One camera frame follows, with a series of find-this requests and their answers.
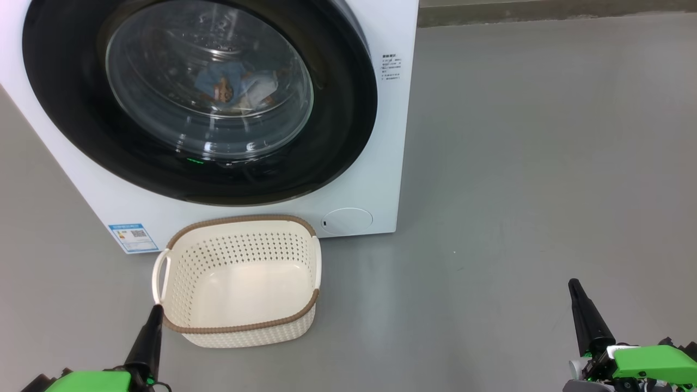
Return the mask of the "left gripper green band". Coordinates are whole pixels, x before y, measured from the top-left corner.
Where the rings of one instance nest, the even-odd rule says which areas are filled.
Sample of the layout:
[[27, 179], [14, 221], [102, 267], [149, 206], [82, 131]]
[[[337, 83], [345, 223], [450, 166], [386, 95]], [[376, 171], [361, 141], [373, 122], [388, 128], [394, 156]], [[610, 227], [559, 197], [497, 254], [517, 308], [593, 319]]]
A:
[[171, 392], [158, 380], [162, 343], [163, 307], [154, 305], [127, 355], [124, 368], [72, 371], [60, 377], [38, 375], [22, 392]]

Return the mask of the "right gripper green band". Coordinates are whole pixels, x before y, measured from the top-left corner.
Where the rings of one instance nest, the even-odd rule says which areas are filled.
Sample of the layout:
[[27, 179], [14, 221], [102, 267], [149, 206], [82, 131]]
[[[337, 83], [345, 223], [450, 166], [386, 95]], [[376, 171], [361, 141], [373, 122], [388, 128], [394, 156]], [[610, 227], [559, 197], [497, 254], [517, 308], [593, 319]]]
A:
[[697, 392], [697, 342], [675, 346], [616, 345], [578, 279], [568, 281], [580, 359], [564, 392]]

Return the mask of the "blue bear-print clothes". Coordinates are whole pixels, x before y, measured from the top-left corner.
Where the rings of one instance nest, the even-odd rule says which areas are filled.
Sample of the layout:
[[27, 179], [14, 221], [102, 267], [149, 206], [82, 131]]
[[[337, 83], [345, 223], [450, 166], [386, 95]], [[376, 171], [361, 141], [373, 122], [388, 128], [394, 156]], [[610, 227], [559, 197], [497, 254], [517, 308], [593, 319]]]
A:
[[197, 75], [194, 87], [219, 110], [260, 111], [276, 104], [274, 70], [248, 69], [242, 62], [216, 62]]

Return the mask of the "dark round glass washer door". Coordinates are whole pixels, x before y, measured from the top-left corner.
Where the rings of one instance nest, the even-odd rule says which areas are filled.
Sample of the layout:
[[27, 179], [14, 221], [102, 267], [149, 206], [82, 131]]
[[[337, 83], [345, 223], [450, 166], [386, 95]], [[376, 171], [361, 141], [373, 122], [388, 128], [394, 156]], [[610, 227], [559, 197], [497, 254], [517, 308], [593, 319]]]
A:
[[[28, 83], [62, 136], [110, 174], [188, 203], [299, 198], [343, 174], [377, 111], [368, 42], [344, 0], [30, 0]], [[276, 104], [219, 110], [202, 69], [274, 70]]]

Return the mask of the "cream perforated laundry basket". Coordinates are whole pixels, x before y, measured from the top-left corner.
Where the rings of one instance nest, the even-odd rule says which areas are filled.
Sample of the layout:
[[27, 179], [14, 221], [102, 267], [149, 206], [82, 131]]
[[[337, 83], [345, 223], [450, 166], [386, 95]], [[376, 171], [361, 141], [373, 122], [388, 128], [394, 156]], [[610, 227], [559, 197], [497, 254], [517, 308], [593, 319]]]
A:
[[321, 245], [286, 215], [208, 220], [177, 232], [155, 260], [152, 296], [163, 323], [209, 349], [278, 344], [314, 322]]

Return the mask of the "white front-load washing machine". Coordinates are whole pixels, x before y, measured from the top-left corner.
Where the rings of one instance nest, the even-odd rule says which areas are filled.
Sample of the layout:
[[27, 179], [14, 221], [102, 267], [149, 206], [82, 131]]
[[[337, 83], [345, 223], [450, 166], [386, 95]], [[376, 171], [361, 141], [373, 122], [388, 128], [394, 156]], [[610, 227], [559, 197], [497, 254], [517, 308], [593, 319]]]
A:
[[320, 238], [338, 237], [324, 231], [321, 219], [353, 207], [373, 216], [362, 234], [395, 231], [419, 0], [344, 0], [368, 42], [376, 75], [378, 104], [368, 143], [343, 174], [322, 188], [252, 206], [188, 203], [149, 192], [110, 174], [62, 136], [40, 107], [24, 67], [21, 24], [29, 2], [0, 0], [0, 84], [108, 230], [109, 225], [142, 224], [163, 250], [179, 229], [200, 221], [291, 215], [307, 221]]

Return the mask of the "blue energy label sticker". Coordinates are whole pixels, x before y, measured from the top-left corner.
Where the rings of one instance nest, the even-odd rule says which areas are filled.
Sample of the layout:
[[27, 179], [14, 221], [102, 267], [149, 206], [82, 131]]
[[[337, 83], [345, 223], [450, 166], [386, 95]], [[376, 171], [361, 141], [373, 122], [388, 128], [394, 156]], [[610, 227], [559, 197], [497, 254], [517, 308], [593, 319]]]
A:
[[142, 224], [109, 225], [108, 228], [117, 243], [127, 254], [160, 251]]

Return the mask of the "round white filter cover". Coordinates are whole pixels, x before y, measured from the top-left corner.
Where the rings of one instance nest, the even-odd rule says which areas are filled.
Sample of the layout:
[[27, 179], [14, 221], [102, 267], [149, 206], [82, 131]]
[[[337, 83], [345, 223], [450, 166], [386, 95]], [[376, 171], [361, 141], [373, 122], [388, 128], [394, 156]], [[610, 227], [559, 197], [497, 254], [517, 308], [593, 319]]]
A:
[[364, 209], [347, 207], [327, 213], [321, 227], [334, 236], [355, 236], [364, 233], [373, 224], [373, 216]]

